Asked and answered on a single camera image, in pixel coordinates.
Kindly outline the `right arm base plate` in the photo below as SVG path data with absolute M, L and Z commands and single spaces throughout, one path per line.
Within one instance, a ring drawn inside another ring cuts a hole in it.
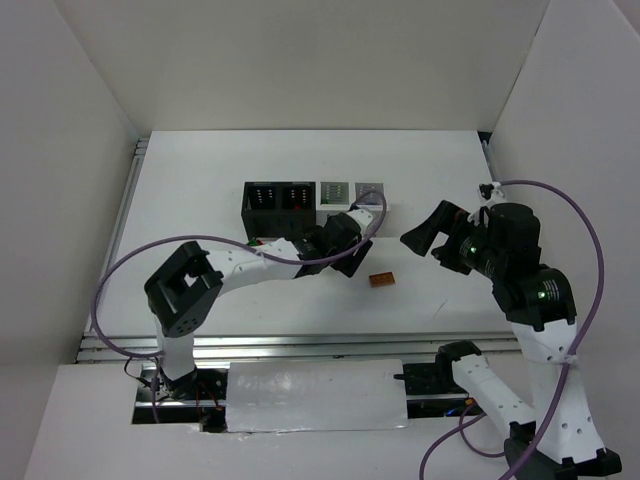
M 456 393 L 454 386 L 447 383 L 434 363 L 405 363 L 402 372 L 393 375 L 404 383 L 408 396 L 428 396 Z

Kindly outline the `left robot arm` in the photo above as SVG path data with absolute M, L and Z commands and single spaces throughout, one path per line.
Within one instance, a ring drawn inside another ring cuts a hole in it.
M 160 375 L 170 397 L 183 399 L 195 393 L 194 332 L 218 297 L 262 282 L 317 275 L 327 267 L 350 278 L 373 245 L 362 239 L 375 224 L 371 212 L 354 208 L 328 217 L 322 226 L 260 245 L 254 252 L 209 253 L 196 241 L 178 247 L 144 285 L 163 352 Z

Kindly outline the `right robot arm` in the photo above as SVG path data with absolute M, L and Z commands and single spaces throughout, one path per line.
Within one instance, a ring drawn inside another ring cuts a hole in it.
M 604 445 L 590 412 L 577 357 L 570 283 L 541 263 L 540 222 L 517 203 L 484 206 L 471 214 L 443 201 L 400 240 L 415 254 L 431 254 L 448 270 L 477 272 L 492 284 L 527 362 L 533 402 L 519 398 L 470 341 L 440 348 L 448 380 L 468 392 L 504 438 L 517 479 L 608 477 L 622 470 Z

